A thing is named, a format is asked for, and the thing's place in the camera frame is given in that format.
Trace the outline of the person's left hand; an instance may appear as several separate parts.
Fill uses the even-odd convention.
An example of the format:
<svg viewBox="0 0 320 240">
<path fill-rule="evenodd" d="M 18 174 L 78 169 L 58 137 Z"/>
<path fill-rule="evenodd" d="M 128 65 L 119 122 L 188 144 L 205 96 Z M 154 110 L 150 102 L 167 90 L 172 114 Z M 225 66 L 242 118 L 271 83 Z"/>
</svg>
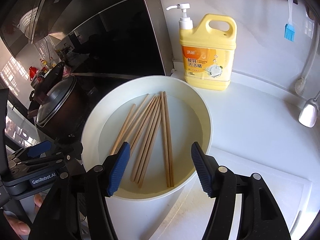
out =
<svg viewBox="0 0 320 240">
<path fill-rule="evenodd" d="M 37 214 L 42 203 L 43 203 L 43 196 L 39 193 L 35 194 L 33 197 L 34 200 L 34 213 Z M 15 231 L 16 234 L 19 236 L 27 236 L 30 233 L 30 227 L 23 221 L 18 220 L 16 217 L 13 215 L 10 215 L 8 213 L 4 212 L 4 217 L 12 227 L 12 229 Z"/>
</svg>

